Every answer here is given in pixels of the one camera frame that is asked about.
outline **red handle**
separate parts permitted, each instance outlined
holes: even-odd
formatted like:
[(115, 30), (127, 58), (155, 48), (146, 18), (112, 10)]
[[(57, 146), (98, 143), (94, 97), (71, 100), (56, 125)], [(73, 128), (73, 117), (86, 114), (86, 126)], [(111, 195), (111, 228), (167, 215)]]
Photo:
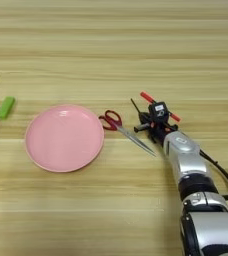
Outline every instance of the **red handle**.
[(122, 126), (122, 120), (120, 115), (113, 110), (107, 110), (104, 116), (99, 116), (99, 119), (104, 120), (106, 123), (109, 124), (109, 126), (103, 125), (103, 128), (105, 130), (116, 131), (117, 126)]
[(147, 100), (149, 103), (153, 103), (155, 100), (146, 92), (141, 92), (140, 95)]
[(181, 118), (179, 116), (176, 116), (175, 114), (171, 113), (170, 112), (170, 116), (177, 122), (180, 122), (181, 121)]

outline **scissor blade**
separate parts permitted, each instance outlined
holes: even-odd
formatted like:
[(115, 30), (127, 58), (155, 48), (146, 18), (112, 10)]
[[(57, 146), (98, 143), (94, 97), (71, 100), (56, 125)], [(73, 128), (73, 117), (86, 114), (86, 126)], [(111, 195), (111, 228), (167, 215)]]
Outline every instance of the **scissor blade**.
[(149, 148), (145, 143), (143, 143), (140, 139), (138, 139), (136, 136), (131, 134), (129, 131), (125, 130), (121, 126), (117, 126), (117, 129), (122, 134), (124, 134), (128, 139), (130, 139), (132, 142), (134, 142), (137, 146), (141, 147), (142, 149), (144, 149), (146, 152), (148, 152), (152, 156), (155, 156), (155, 157), (157, 156), (156, 153), (151, 148)]

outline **red scissors handle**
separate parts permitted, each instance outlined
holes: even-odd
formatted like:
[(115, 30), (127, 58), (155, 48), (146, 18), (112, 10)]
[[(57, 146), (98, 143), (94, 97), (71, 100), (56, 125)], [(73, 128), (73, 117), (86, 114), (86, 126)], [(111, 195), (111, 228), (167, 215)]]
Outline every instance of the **red scissors handle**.
[(116, 131), (118, 126), (122, 126), (120, 115), (113, 110), (107, 110), (104, 116), (99, 116), (99, 119), (105, 120), (105, 122), (109, 124), (109, 126), (103, 125), (105, 130)]

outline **black object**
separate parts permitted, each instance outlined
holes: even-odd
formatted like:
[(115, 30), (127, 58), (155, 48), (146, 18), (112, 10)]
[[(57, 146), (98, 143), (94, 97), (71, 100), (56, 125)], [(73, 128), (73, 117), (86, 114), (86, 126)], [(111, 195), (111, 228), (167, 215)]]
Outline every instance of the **black object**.
[[(200, 150), (200, 155), (205, 158), (207, 161), (209, 161), (211, 164), (213, 164), (228, 180), (228, 172), (222, 168), (217, 161), (214, 161), (209, 155), (207, 155), (203, 150)], [(228, 200), (228, 195), (223, 195), (225, 200)]]
[(149, 139), (154, 143), (159, 141), (163, 145), (165, 136), (171, 131), (177, 131), (177, 125), (169, 125), (169, 111), (165, 102), (156, 102), (152, 101), (152, 104), (149, 105), (149, 113), (141, 112), (133, 99), (131, 99), (134, 107), (136, 108), (139, 116), (141, 125), (135, 126), (134, 131), (140, 132), (148, 130)]
[(218, 193), (213, 181), (202, 174), (191, 174), (183, 178), (178, 185), (181, 200), (187, 196), (197, 192), (213, 192)]
[(202, 249), (205, 256), (219, 256), (228, 253), (227, 244), (212, 244)]
[(200, 256), (197, 234), (190, 214), (181, 217), (181, 238), (185, 256)]

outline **table surface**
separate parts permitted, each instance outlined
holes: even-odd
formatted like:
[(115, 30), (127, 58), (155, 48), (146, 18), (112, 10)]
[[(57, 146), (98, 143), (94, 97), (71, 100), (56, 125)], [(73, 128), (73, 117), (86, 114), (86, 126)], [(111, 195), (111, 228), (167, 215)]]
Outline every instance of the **table surface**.
[[(228, 169), (228, 1), (0, 0), (0, 256), (181, 255), (181, 203), (159, 145), (151, 157), (106, 132), (86, 168), (54, 174), (27, 156), (41, 111), (78, 104), (138, 124), (145, 90)], [(221, 193), (228, 185), (213, 177)]]

